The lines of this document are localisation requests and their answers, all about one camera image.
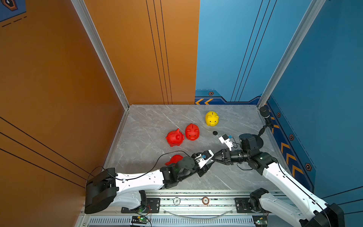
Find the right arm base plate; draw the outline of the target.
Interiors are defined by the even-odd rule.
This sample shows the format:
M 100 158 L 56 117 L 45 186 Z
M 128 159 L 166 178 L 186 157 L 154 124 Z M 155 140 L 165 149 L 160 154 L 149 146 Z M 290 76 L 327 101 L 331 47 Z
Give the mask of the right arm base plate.
M 262 208 L 258 199 L 254 198 L 235 198 L 235 207 L 238 213 L 269 213 Z

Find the yellow piggy bank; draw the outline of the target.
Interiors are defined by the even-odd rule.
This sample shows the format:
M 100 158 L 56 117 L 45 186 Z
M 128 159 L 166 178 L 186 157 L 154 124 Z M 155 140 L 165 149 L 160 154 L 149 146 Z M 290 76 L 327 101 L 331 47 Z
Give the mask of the yellow piggy bank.
M 205 116 L 205 121 L 207 126 L 217 126 L 218 122 L 219 122 L 219 116 L 216 112 L 214 111 L 209 111 L 206 116 Z

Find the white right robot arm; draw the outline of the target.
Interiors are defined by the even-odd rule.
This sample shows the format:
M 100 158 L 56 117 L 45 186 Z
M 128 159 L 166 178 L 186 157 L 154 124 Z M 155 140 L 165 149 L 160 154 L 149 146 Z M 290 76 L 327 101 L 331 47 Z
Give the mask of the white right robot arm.
M 233 150 L 229 136 L 219 137 L 220 142 L 228 148 L 215 153 L 213 160 L 224 165 L 248 163 L 251 170 L 271 181 L 293 203 L 289 205 L 268 190 L 260 188 L 250 193 L 249 205 L 252 211 L 271 212 L 293 227 L 345 226 L 344 212 L 337 204 L 328 204 L 310 192 L 284 170 L 276 158 L 260 151 L 263 140 L 259 136 L 245 133 L 239 138 L 241 149 Z

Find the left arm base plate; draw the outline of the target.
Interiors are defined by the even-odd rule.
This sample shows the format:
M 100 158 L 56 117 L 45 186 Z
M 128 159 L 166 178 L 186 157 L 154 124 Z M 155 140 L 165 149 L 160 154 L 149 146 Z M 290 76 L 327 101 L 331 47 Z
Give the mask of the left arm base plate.
M 160 198 L 147 198 L 147 202 L 145 205 L 141 205 L 140 207 L 129 210 L 125 207 L 122 207 L 121 213 L 140 213 L 140 214 L 146 214 L 146 213 L 159 213 L 160 211 Z

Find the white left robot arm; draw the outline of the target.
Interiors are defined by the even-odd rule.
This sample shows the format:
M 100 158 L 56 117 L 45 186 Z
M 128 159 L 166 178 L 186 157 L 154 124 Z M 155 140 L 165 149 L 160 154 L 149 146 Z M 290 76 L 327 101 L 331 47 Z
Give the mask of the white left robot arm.
M 122 174 L 116 173 L 114 168 L 104 169 L 87 180 L 84 212 L 94 214 L 110 205 L 142 211 L 147 206 L 146 190 L 169 189 L 194 174 L 203 176 L 213 156 L 213 152 L 207 150 L 193 157 L 183 157 L 161 169 L 140 174 Z

